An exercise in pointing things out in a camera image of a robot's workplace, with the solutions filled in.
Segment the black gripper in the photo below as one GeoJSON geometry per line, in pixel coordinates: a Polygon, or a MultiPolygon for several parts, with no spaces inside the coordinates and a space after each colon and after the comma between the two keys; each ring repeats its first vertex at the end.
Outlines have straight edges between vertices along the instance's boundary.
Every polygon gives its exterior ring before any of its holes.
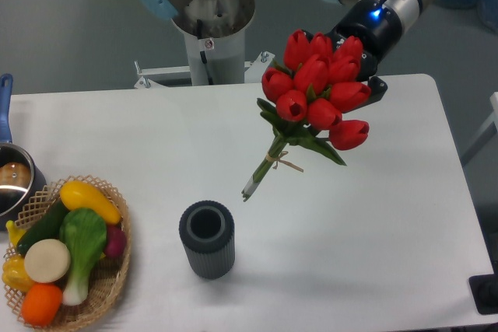
{"type": "Polygon", "coordinates": [[[363,45],[358,80],[365,81],[370,96],[359,107],[382,100],[388,84],[378,76],[378,65],[420,16],[420,0],[349,0],[350,10],[327,35],[333,46],[345,45],[348,37],[356,37],[363,45]]]}

